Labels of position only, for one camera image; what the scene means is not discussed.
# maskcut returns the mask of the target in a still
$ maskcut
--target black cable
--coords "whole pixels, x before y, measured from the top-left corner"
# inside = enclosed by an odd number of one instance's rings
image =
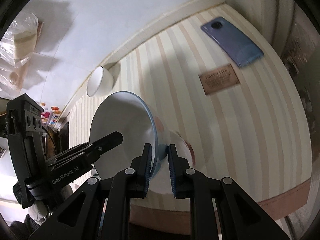
[[[42,127],[42,129],[45,130],[45,132],[47,133],[47,135],[49,135],[49,137],[50,137],[50,139],[51,139],[51,141],[52,141],[52,143],[53,143],[54,150],[55,150],[55,152],[56,152],[55,154],[58,154],[56,143],[54,142],[51,134],[48,132],[48,130],[47,130],[46,128],[44,128],[44,126]]]
[[[289,216],[285,216],[284,220],[287,223],[287,226],[288,226],[288,229],[289,229],[289,233],[290,233],[290,236],[291,236],[291,240],[296,240],[297,239],[296,232],[294,231],[294,228],[293,228],[293,225],[292,225],[292,222],[291,222]]]

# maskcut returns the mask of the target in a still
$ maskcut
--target silver screw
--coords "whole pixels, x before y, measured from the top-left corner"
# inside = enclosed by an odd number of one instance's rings
[[[230,185],[233,182],[233,180],[231,178],[229,178],[229,177],[223,178],[222,181],[223,181],[224,184],[228,184],[228,185]]]
[[[93,185],[93,184],[96,184],[97,181],[98,180],[96,178],[90,178],[90,179],[88,179],[88,184]]]
[[[188,175],[193,175],[195,173],[196,173],[196,171],[192,168],[186,169],[186,174],[188,174]]]
[[[134,174],[134,169],[133,168],[127,168],[124,172],[125,172],[125,174],[128,174],[128,175]]]

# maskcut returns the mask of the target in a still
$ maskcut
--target dark sleeve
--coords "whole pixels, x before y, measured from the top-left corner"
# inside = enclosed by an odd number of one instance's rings
[[[13,221],[10,225],[10,230],[19,240],[28,240],[29,236],[31,236],[38,227],[39,225],[27,214],[24,223]]]

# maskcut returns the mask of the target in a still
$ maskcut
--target brown label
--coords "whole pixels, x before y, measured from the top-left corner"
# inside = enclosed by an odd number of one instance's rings
[[[203,73],[199,77],[206,95],[240,83],[231,64]]]

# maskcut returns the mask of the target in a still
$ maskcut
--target clear plastic packaging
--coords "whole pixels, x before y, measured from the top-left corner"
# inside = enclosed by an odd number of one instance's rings
[[[34,14],[21,11],[0,41],[0,58],[14,67],[23,66],[35,49],[38,24]]]

